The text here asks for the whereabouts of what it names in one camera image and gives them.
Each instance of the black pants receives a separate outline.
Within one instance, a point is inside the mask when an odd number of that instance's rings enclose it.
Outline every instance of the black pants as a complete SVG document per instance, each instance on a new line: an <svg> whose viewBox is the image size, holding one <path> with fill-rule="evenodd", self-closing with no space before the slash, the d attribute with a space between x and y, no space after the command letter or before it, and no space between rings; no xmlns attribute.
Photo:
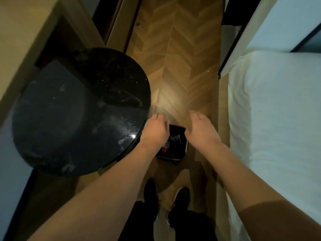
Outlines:
<svg viewBox="0 0 321 241"><path fill-rule="evenodd" d="M118 240L154 240L154 217L148 210L145 203L137 201ZM173 210L169 215L169 220L171 227L175 230L176 241L217 241L214 227L208 217L202 213Z"/></svg>

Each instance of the bed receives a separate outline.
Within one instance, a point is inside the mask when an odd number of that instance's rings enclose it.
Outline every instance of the bed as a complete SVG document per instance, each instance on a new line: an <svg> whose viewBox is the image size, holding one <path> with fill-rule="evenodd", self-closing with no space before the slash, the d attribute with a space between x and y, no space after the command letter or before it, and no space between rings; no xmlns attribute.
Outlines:
<svg viewBox="0 0 321 241"><path fill-rule="evenodd" d="M321 224L321 54L255 51L229 73L231 151ZM231 240L250 240L228 197Z"/></svg>

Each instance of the black marble tabletop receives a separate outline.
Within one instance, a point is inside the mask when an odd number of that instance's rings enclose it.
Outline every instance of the black marble tabletop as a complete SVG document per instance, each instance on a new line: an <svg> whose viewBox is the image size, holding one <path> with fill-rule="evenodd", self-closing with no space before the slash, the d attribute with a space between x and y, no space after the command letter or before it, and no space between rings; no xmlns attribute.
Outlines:
<svg viewBox="0 0 321 241"><path fill-rule="evenodd" d="M42 172L89 174L130 151L149 109L150 86L132 58L107 48L76 52L29 83L14 113L14 142Z"/></svg>

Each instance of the black shoe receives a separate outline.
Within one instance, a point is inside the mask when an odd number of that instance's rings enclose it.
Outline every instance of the black shoe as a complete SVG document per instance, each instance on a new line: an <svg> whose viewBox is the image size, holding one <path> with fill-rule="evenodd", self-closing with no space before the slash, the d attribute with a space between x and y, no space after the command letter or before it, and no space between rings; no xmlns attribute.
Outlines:
<svg viewBox="0 0 321 241"><path fill-rule="evenodd" d="M150 218L155 221L158 217L158 190L156 182L148 179L144 187L145 205L148 209Z"/></svg>
<svg viewBox="0 0 321 241"><path fill-rule="evenodd" d="M187 187L182 187L177 191L172 209L167 214L167 218L166 218L167 223L169 225L171 225L170 223L171 214L173 214L174 212L178 213L181 211L186 211L189 206L190 200L191 200L191 196L189 193L189 189Z"/></svg>

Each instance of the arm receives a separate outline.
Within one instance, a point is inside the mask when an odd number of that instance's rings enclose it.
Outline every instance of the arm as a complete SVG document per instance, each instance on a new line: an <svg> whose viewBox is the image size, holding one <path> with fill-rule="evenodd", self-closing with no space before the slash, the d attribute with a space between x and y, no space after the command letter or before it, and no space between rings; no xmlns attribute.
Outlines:
<svg viewBox="0 0 321 241"><path fill-rule="evenodd" d="M135 149L60 208L29 240L118 240L148 166L169 134L165 115L154 114Z"/></svg>
<svg viewBox="0 0 321 241"><path fill-rule="evenodd" d="M222 144L209 119L190 111L188 141L218 173L252 241L321 240L321 226L288 202Z"/></svg>

